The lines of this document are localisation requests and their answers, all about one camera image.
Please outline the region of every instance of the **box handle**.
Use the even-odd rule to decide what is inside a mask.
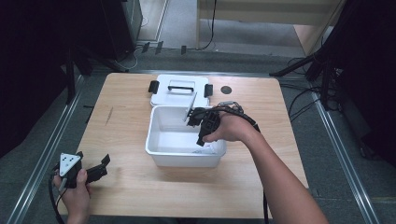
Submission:
[[[172,89],[179,89],[179,90],[190,90],[194,91],[193,87],[177,87],[177,86],[168,86],[168,90],[171,91]]]

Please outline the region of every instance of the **white box lid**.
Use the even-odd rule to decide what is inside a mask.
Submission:
[[[188,107],[197,92],[193,107],[208,106],[205,98],[205,85],[209,83],[206,77],[158,75],[160,83],[157,93],[151,96],[151,105],[178,105]]]

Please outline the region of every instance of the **human hand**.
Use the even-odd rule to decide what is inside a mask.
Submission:
[[[67,223],[87,223],[90,216],[90,199],[92,189],[89,184],[85,184],[88,175],[84,169],[79,170],[77,176],[77,186],[75,189],[65,189],[62,201],[69,213]],[[53,178],[53,183],[58,189],[62,179],[59,175]]]
[[[219,112],[220,126],[211,134],[203,137],[204,142],[213,142],[219,139],[226,141],[242,141],[245,143],[253,133],[258,133],[245,119],[236,115]]]

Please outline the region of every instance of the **white plastic container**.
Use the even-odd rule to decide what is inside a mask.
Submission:
[[[183,121],[187,107],[156,105],[151,111],[146,151],[158,166],[216,167],[226,152],[219,140],[196,144],[200,126],[187,126]]]

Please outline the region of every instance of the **handheld controller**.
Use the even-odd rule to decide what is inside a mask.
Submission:
[[[83,158],[82,152],[78,152],[76,155],[62,154],[60,161],[52,169],[53,171],[59,170],[62,184],[62,189],[74,189],[77,186],[77,175],[81,169],[81,160]],[[102,176],[107,175],[107,165],[110,163],[110,157],[108,154],[102,159],[101,164],[94,166],[87,170],[87,184],[93,181],[97,181]]]
[[[81,169],[81,160],[83,158],[82,152],[78,152],[76,155],[61,154],[60,160],[52,168],[52,174],[49,178],[49,198],[52,203],[52,208],[55,211],[55,216],[60,224],[64,224],[61,215],[58,212],[58,202],[62,198],[63,194],[67,189],[75,189],[77,187],[77,175]],[[102,176],[107,175],[107,165],[110,163],[110,157],[108,154],[102,159],[101,164],[94,166],[87,170],[87,181],[86,184],[93,181],[97,181]],[[52,178],[56,175],[55,172],[59,170],[59,176],[62,179],[61,186],[59,187],[59,192],[62,192],[58,202],[55,202],[53,195]]]
[[[197,145],[202,147],[205,144],[205,142],[202,140],[203,137],[213,133],[220,126],[220,111],[224,111],[247,120],[258,132],[260,132],[259,125],[256,123],[256,121],[246,115],[242,109],[242,106],[237,102],[221,102],[217,106],[214,106],[210,109],[196,107],[194,109],[190,109],[187,115],[189,117],[187,125],[201,125],[201,130],[198,133]]]

